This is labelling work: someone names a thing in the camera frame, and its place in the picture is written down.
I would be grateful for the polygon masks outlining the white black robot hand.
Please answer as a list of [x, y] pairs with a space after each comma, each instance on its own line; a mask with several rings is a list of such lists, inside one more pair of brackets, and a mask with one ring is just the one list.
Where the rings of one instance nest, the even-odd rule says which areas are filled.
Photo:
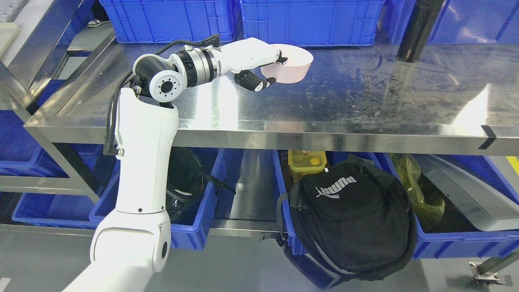
[[251, 72], [252, 69], [273, 63], [286, 64], [288, 61], [280, 49], [256, 38], [242, 39], [208, 50], [216, 65], [214, 79], [233, 72], [237, 85], [254, 92], [276, 83], [276, 78], [260, 78]]

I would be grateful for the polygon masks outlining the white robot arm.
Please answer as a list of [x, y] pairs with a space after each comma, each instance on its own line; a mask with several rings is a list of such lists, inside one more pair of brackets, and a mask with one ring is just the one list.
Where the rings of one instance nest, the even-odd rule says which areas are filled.
[[66, 292], [142, 292], [170, 251], [167, 169], [182, 92], [221, 76], [219, 45], [187, 44], [168, 58], [140, 56], [113, 96], [106, 153], [120, 161], [115, 209], [98, 225], [90, 264]]

